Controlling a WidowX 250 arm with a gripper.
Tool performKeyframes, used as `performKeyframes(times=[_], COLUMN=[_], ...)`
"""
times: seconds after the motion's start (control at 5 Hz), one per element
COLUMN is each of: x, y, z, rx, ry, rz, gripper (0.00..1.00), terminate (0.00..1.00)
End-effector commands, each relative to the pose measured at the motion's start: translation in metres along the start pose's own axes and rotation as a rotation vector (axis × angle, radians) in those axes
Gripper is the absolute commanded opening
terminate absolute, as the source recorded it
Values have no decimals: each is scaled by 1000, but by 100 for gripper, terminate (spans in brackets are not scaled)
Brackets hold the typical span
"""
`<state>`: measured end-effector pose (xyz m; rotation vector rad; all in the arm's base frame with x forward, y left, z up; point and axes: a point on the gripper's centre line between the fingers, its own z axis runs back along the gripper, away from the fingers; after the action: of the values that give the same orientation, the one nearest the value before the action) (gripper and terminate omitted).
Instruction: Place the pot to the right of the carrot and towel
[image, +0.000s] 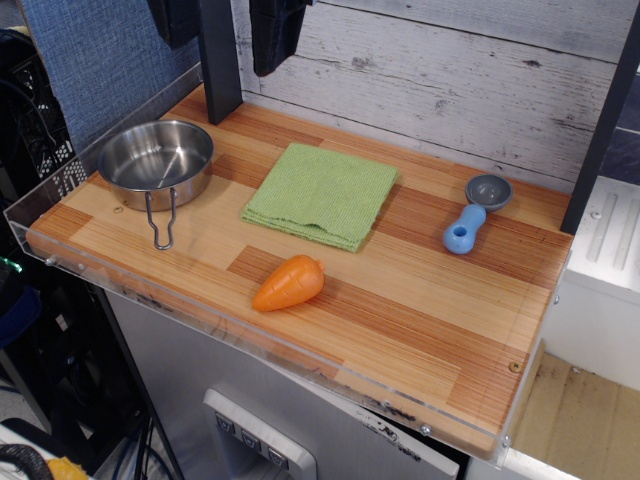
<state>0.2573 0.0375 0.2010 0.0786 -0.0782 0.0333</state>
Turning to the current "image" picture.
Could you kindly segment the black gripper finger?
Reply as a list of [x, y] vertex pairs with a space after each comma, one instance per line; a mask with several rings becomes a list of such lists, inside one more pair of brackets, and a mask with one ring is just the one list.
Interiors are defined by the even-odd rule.
[[182, 47], [199, 35], [198, 0], [148, 0], [147, 4], [160, 37], [170, 48]]
[[253, 68], [258, 77], [273, 73], [295, 54], [307, 6], [305, 0], [251, 0]]

